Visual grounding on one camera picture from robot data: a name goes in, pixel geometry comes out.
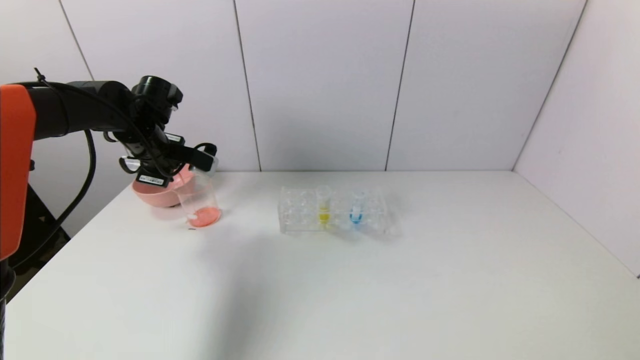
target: orange liquid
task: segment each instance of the orange liquid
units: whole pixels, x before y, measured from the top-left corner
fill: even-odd
[[[222,215],[220,209],[208,207],[199,209],[194,213],[195,218],[189,219],[189,224],[195,227],[203,227],[207,225],[211,225],[220,219],[220,215]]]

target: test tube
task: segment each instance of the test tube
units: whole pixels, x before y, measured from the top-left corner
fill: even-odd
[[[349,219],[354,225],[358,225],[362,221],[362,209],[364,207],[364,192],[354,192],[353,201],[351,202],[351,213]]]
[[[329,186],[320,186],[316,188],[318,221],[322,225],[326,225],[331,218],[331,189]]]
[[[210,176],[198,169],[194,168],[192,171],[193,177],[174,191],[178,194],[182,209],[191,226],[211,225],[222,215],[213,189],[213,181]]]

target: panel seam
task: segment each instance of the panel seam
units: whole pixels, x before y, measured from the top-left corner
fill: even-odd
[[[521,179],[523,179],[527,184],[531,185],[531,187],[533,187],[537,192],[542,194],[542,196],[544,196],[545,199],[547,199],[549,202],[551,202],[557,209],[562,211],[569,219],[571,219],[571,221],[573,221],[578,227],[580,227],[580,229],[582,229],[582,231],[584,231],[587,235],[589,235],[589,237],[591,239],[593,239],[593,241],[595,241],[598,244],[598,246],[600,246],[600,248],[605,250],[619,264],[624,266],[629,271],[629,273],[631,273],[632,276],[636,276],[635,270],[631,269],[631,267],[629,267],[626,263],[624,263],[622,261],[622,259],[620,259],[620,257],[618,257],[616,254],[614,254],[614,252],[611,251],[610,248],[608,248],[606,245],[604,245],[604,243],[600,239],[598,239],[593,233],[591,233],[591,231],[587,230],[587,228],[584,227],[584,225],[582,225],[576,218],[574,218],[571,214],[569,214],[569,212],[567,212],[567,210],[565,210],[562,206],[560,206],[560,204],[558,204],[554,199],[551,199],[551,197],[549,195],[547,195],[545,192],[543,192],[541,189],[539,189],[536,185],[534,185],[532,182],[530,182],[523,175],[518,174],[518,173],[514,173],[514,174],[516,176],[520,177]]]
[[[389,135],[389,147],[387,149],[387,160],[385,162],[385,171],[389,166],[389,154],[391,153],[391,141],[394,138],[394,128],[396,126],[396,114],[398,112],[398,102],[400,100],[400,89],[402,88],[402,78],[404,75],[404,65],[406,63],[406,52],[409,48],[409,36],[411,35],[411,25],[413,23],[413,10],[415,9],[415,0],[413,0],[413,4],[411,6],[411,16],[409,17],[409,29],[406,33],[406,44],[404,45],[404,57],[402,60],[402,68],[400,70],[400,81],[398,82],[398,93],[396,95],[396,107],[394,108],[394,119],[391,122],[391,134]]]
[[[251,103],[251,91],[249,90],[249,77],[246,74],[246,61],[244,60],[244,47],[242,45],[242,34],[240,33],[240,18],[238,17],[238,7],[234,0],[234,13],[236,15],[236,28],[238,31],[238,41],[240,43],[240,55],[242,56],[242,68],[244,70],[244,83],[246,85],[246,96],[249,99],[249,112],[251,114],[251,125],[253,128],[253,139],[255,140],[255,153],[258,156],[258,169],[262,171],[260,162],[260,150],[258,149],[258,134],[255,132],[255,118],[253,117],[253,105]]]
[[[69,16],[67,15],[67,11],[65,10],[65,6],[62,5],[62,0],[58,0],[58,3],[60,4],[60,8],[62,9],[62,14],[65,16],[65,20],[67,21],[67,26],[69,27],[69,30],[71,31],[71,35],[74,37],[74,41],[76,42],[76,47],[78,48],[78,51],[80,52],[80,56],[82,57],[82,61],[84,62],[84,66],[86,67],[86,70],[89,72],[89,76],[91,77],[91,80],[95,81],[95,79],[93,78],[93,73],[91,72],[91,69],[89,68],[89,64],[86,62],[86,58],[84,57],[84,53],[82,52],[82,48],[80,47],[80,43],[78,42],[78,38],[76,37],[76,33],[74,32],[74,29],[71,26],[71,22],[69,21]]]
[[[573,33],[571,34],[571,38],[569,39],[569,43],[566,45],[566,49],[564,50],[564,54],[562,55],[562,60],[560,60],[560,65],[558,66],[558,69],[556,70],[556,74],[554,75],[554,79],[551,81],[551,85],[549,86],[549,90],[547,90],[547,94],[545,96],[545,100],[542,102],[542,105],[540,106],[540,109],[538,110],[538,114],[536,115],[536,119],[533,120],[533,124],[531,124],[531,127],[529,128],[529,134],[527,134],[527,138],[524,140],[524,143],[522,144],[522,148],[520,149],[520,152],[518,153],[518,157],[516,157],[516,161],[514,161],[514,163],[513,163],[513,167],[511,167],[511,171],[515,171],[516,165],[518,164],[518,161],[520,161],[520,157],[522,157],[522,153],[524,152],[524,149],[527,147],[527,143],[529,142],[529,139],[531,138],[531,134],[533,133],[533,129],[536,127],[536,124],[538,123],[538,119],[540,118],[540,114],[542,114],[542,109],[545,108],[545,104],[547,103],[547,100],[549,98],[549,94],[551,94],[551,90],[554,88],[554,85],[556,84],[556,79],[558,77],[558,74],[560,74],[560,69],[562,68],[562,66],[564,64],[564,59],[566,58],[566,55],[569,53],[569,48],[571,47],[571,44],[573,43],[573,38],[575,37],[575,33],[578,31],[578,27],[580,26],[580,21],[582,21],[582,16],[584,15],[584,9],[587,8],[587,4],[588,3],[589,3],[589,0],[584,0],[584,5],[582,6],[582,11],[580,12],[580,16],[578,17],[578,21],[575,23],[575,28],[573,29]]]

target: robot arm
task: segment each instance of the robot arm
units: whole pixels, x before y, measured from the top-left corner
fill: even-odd
[[[215,145],[205,146],[207,155],[184,146],[181,136],[164,133],[181,101],[182,92],[175,85],[154,76],[142,77],[131,90],[116,81],[61,84],[44,77],[0,86],[0,260],[19,245],[34,140],[88,129],[112,132],[112,141],[121,142],[130,158],[140,162],[138,169],[124,170],[156,186],[167,186],[186,164],[209,171]]]

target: yellow liquid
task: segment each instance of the yellow liquid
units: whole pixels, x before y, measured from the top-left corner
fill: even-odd
[[[320,221],[320,224],[327,224],[329,222],[329,218],[331,218],[331,214],[329,214],[329,208],[318,209],[318,220]]]

